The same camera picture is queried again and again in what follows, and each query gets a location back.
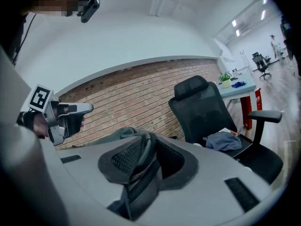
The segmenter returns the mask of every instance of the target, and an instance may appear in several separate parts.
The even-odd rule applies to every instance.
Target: chair armrest
[[[282,113],[280,111],[252,111],[248,114],[248,117],[257,121],[279,123],[282,118]]]

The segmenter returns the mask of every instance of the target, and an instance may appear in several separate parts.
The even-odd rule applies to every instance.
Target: white flower pot
[[[230,79],[228,79],[227,81],[223,81],[222,82],[222,87],[223,88],[228,88],[232,85],[232,81]]]

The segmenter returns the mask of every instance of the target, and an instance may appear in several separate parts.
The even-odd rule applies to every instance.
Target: cable
[[[29,31],[29,29],[30,29],[30,26],[32,25],[32,22],[33,22],[33,20],[34,20],[34,18],[35,18],[36,15],[37,15],[37,14],[35,14],[35,15],[33,16],[33,18],[32,18],[32,20],[31,20],[31,22],[30,22],[30,24],[29,24],[29,26],[28,26],[27,32],[26,32],[26,34],[25,34],[25,37],[24,37],[24,39],[23,39],[23,41],[22,41],[20,47],[16,49],[16,55],[15,55],[13,61],[12,61],[13,65],[16,65],[16,60],[17,60],[17,58],[18,58],[19,52],[20,52],[20,50],[21,50],[21,48],[22,48],[22,46],[23,46],[23,44],[24,44],[24,42],[25,42],[25,39],[26,39],[26,37],[27,37],[28,31]]]

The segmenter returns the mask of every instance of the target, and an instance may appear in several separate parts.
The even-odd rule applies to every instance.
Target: desk
[[[257,103],[256,103],[256,96],[255,96],[255,90],[256,90],[256,85],[255,82],[251,76],[250,73],[245,73],[242,75],[238,76],[238,80],[232,81],[232,84],[235,84],[236,82],[239,81],[244,81],[246,85],[238,87],[238,88],[233,88],[233,87],[228,87],[223,89],[222,85],[218,86],[218,89],[220,91],[220,94],[222,96],[223,100],[232,100],[236,98],[242,98],[249,96],[251,99],[251,107],[252,111],[257,111]]]

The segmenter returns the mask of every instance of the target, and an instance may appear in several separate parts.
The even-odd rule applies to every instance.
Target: white ladder
[[[248,68],[249,72],[251,73],[252,72],[251,65],[250,65],[250,62],[249,62],[244,50],[242,52],[240,52],[240,56],[244,61],[244,64],[245,64],[244,68]]]

